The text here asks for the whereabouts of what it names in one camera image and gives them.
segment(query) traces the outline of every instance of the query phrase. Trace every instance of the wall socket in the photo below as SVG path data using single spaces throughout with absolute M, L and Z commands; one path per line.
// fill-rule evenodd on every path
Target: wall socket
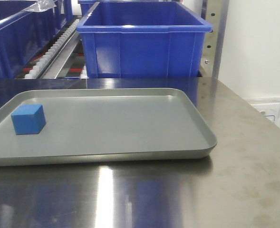
M 280 126 L 280 97 L 246 98 L 244 100 L 271 122 Z

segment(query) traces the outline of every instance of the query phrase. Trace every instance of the blue block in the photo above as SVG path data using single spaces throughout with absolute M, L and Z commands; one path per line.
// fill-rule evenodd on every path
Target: blue block
M 46 124 L 43 105 L 23 104 L 12 114 L 16 134 L 38 134 Z

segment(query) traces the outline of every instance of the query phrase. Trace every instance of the gray tray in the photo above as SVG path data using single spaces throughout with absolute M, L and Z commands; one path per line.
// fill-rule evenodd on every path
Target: gray tray
M 43 104 L 39 134 L 15 134 L 21 104 Z M 202 158 L 216 142 L 177 89 L 34 90 L 0 109 L 0 166 Z

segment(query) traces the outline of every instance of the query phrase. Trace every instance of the stainless steel table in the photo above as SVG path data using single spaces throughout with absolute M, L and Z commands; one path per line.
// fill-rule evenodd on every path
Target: stainless steel table
M 196 103 L 209 157 L 0 167 L 0 228 L 280 228 L 280 129 L 212 78 Z

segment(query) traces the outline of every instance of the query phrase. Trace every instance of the blue plastic bin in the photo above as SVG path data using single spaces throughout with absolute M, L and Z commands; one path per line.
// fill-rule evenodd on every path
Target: blue plastic bin
M 71 0 L 57 0 L 55 5 L 56 27 L 60 31 L 73 18 Z
M 71 0 L 64 17 L 55 7 L 45 12 L 27 12 L 29 0 L 0 0 L 0 79 L 14 78 L 21 69 L 72 18 Z
M 197 76 L 211 30 L 178 2 L 96 2 L 77 26 L 90 78 Z
M 97 1 L 111 1 L 111 0 L 78 0 L 77 2 L 81 5 L 82 16 L 93 6 Z M 112 0 L 112 1 L 171 1 L 171 0 Z

